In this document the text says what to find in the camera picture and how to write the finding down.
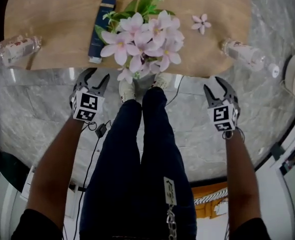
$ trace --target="gray marble floor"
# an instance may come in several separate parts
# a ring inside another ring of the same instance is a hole
[[[252,0],[248,42],[282,66],[285,59],[295,53],[295,0]],[[80,72],[73,68],[0,70],[0,149],[17,156],[28,166],[36,164],[71,113],[68,97]],[[107,72],[111,74],[111,81],[105,93],[103,113],[96,119],[98,123],[113,121],[121,106],[118,73],[100,69],[98,75]],[[244,131],[254,164],[267,154],[295,116],[295,101],[279,85],[281,75],[273,79],[264,71],[252,73],[238,63],[220,75],[238,93],[239,126]],[[209,123],[203,92],[205,82],[202,78],[184,77],[177,98],[166,108],[190,181],[226,174],[225,143]],[[176,90],[173,81],[166,96],[171,99]],[[137,134],[141,152],[143,136],[141,124]],[[79,183],[84,180],[96,140],[93,131],[86,130],[81,135],[72,176]],[[102,143],[95,151],[90,173]]]

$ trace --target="round table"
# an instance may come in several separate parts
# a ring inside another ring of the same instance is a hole
[[[33,59],[20,62],[31,70],[53,68],[119,68],[114,57],[101,64],[89,63],[88,51],[94,22],[102,0],[8,0],[4,37],[18,34],[42,36],[42,49]],[[131,0],[117,0],[120,12]],[[179,51],[182,63],[167,72],[208,77],[227,70],[233,60],[219,47],[225,38],[247,42],[251,23],[251,0],[164,0],[159,9],[171,10],[181,21],[185,36]],[[192,30],[192,15],[208,15],[212,24],[205,35]]]

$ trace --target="forearm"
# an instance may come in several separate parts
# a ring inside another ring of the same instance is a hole
[[[251,158],[237,130],[226,140],[226,153],[230,229],[234,231],[244,222],[261,217],[259,188]]]
[[[63,226],[67,190],[83,122],[67,120],[40,160],[31,184],[27,209],[36,210]]]

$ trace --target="shoe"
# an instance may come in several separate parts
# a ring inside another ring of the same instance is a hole
[[[129,84],[125,79],[119,82],[118,93],[121,96],[122,102],[136,99],[136,88],[134,82]]]
[[[171,83],[173,75],[170,73],[159,73],[154,78],[154,83],[152,87],[160,87],[163,91],[169,86]]]

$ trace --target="jeans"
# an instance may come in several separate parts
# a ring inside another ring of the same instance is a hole
[[[195,239],[194,198],[165,110],[159,87],[149,89],[141,105],[124,102],[103,143],[80,218],[80,237],[127,236],[168,239],[164,177],[174,181],[173,208],[177,239]],[[144,149],[140,163],[137,132],[144,119]]]

